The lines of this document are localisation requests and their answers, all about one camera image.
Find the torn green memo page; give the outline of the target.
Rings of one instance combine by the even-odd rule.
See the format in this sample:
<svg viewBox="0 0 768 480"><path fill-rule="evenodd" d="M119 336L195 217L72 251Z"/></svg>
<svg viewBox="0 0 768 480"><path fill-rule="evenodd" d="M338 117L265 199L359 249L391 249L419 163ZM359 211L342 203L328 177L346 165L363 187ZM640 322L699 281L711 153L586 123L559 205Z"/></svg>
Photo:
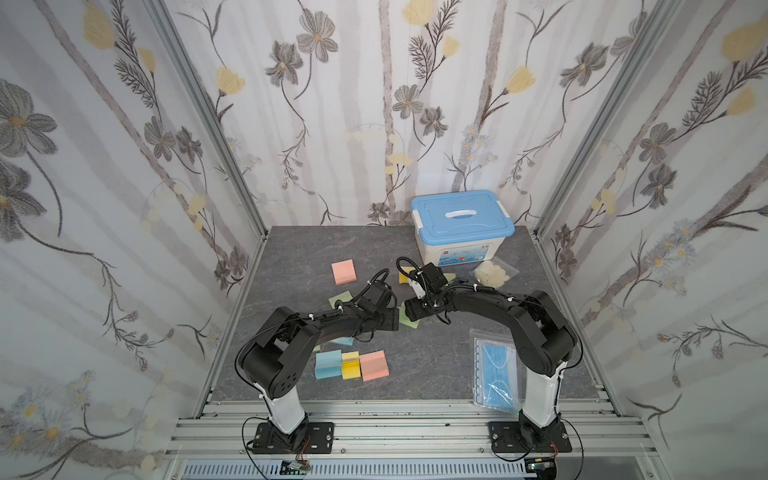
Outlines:
<svg viewBox="0 0 768 480"><path fill-rule="evenodd" d="M417 328L418 328L418 326L419 326L419 324L420 324L420 321L419 321L419 320L416 320L416 321L412 321L412 320L411 320L411 319L408 317L408 315L406 314L406 308L405 308L405 305L404 305L404 304L401 304L401 305L398 307L398 319L399 319L399 323L400 323L401 325L403 325L403 326L406 326L406 327L410 327L410 328L412 328L412 329L417 329Z"/></svg>

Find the green memo pad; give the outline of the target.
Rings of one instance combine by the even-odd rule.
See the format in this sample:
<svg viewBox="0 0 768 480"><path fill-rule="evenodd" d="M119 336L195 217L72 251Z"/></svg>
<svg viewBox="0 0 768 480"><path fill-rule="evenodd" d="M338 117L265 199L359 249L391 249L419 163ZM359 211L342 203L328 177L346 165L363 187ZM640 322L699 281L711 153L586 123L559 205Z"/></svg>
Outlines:
<svg viewBox="0 0 768 480"><path fill-rule="evenodd" d="M336 308L339 303L346 303L353 300L353 295L349 291L333 296L329 299L330 306Z"/></svg>

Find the yellow memo pad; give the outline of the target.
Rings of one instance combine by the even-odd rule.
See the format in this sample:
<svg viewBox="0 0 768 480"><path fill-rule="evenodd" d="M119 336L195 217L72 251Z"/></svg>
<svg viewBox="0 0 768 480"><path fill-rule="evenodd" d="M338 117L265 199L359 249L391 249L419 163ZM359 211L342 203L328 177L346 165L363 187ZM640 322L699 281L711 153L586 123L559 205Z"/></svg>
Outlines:
<svg viewBox="0 0 768 480"><path fill-rule="evenodd" d="M343 353L341 360L341 372L344 380L356 379L362 376L360 354L357 351Z"/></svg>
<svg viewBox="0 0 768 480"><path fill-rule="evenodd" d="M406 267L403 268L403 270L405 272L412 272L414 270L414 268L406 266ZM400 284L406 284L409 280L410 280L410 278L407 277L406 275L404 275L402 272L399 273L399 283Z"/></svg>

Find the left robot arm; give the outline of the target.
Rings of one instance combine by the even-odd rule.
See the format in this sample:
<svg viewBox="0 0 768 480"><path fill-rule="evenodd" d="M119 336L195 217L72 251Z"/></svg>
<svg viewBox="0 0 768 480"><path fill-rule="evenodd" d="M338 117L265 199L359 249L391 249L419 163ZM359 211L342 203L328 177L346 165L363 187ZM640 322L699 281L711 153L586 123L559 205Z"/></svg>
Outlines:
<svg viewBox="0 0 768 480"><path fill-rule="evenodd" d="M326 311L298 313L277 308L238 351L234 369L267 406L269 430L261 436L279 452L300 452L308 443L310 422L296 385L314 348L342 337L399 329L397 297L358 295Z"/></svg>

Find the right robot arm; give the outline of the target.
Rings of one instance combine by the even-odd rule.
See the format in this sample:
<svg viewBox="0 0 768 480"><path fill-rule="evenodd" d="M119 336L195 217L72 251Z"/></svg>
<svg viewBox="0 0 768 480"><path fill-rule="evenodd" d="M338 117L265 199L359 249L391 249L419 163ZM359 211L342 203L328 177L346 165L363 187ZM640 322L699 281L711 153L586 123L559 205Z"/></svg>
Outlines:
<svg viewBox="0 0 768 480"><path fill-rule="evenodd" d="M565 427L559 395L578 335L549 294L541 290L507 294L477 284L455 284L408 299L404 309L412 321L465 312L507 327L518 359L527 369L517 437L529 452L562 445Z"/></svg>

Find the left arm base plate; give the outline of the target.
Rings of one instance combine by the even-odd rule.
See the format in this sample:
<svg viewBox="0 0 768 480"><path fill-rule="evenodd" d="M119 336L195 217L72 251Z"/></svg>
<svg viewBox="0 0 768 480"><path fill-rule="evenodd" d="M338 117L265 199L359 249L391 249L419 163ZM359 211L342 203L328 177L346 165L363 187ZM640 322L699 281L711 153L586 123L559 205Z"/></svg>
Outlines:
<svg viewBox="0 0 768 480"><path fill-rule="evenodd" d="M332 452L335 424L333 422L302 422L290 434L283 433L269 422L260 423L254 436L246 442L254 454L320 454Z"/></svg>

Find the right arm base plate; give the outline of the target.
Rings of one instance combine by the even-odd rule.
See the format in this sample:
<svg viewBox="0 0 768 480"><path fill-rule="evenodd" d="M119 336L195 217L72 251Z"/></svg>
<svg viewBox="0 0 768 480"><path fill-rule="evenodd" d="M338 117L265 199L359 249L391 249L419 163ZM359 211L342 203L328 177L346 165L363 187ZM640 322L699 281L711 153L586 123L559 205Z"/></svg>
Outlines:
<svg viewBox="0 0 768 480"><path fill-rule="evenodd" d="M571 453L570 436L560 420L540 428L527 421L487 423L491 449L497 454Z"/></svg>

